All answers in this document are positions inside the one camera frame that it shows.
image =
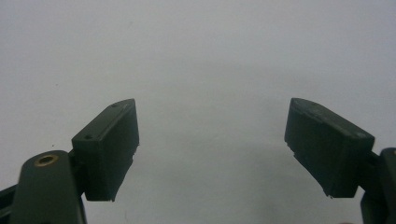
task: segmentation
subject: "bolt hole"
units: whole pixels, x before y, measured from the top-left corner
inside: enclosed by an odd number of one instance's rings
[[[48,163],[50,161],[53,161],[53,157],[48,156],[48,157],[44,157],[44,158],[41,158],[40,160],[38,160],[38,163],[44,164],[44,163]]]
[[[87,135],[85,135],[85,139],[87,139],[87,140],[93,139],[92,134],[87,134]]]
[[[35,161],[35,166],[47,166],[53,164],[59,159],[56,155],[46,155]]]

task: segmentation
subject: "white background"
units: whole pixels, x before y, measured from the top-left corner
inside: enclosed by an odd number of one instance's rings
[[[395,147],[396,4],[1,1],[0,189],[105,107],[135,98],[141,146],[88,222],[361,223],[283,141],[291,97]]]

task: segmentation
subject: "screw hole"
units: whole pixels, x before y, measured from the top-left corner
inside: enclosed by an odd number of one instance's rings
[[[38,158],[35,161],[35,166],[47,166],[50,164],[53,164],[54,162],[56,162],[59,159],[58,156],[55,155],[45,155],[43,157]]]

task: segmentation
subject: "brass insert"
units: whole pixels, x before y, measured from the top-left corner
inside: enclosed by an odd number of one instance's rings
[[[35,161],[35,166],[43,167],[55,163],[59,159],[56,155],[45,155]]]

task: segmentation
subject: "plastic part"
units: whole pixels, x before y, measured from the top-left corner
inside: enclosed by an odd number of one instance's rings
[[[353,198],[375,138],[322,105],[292,98],[285,141],[326,195]]]
[[[114,201],[139,145],[134,99],[108,106],[72,144],[74,160],[86,168],[87,200]]]
[[[9,223],[86,223],[67,152],[49,151],[22,166]]]

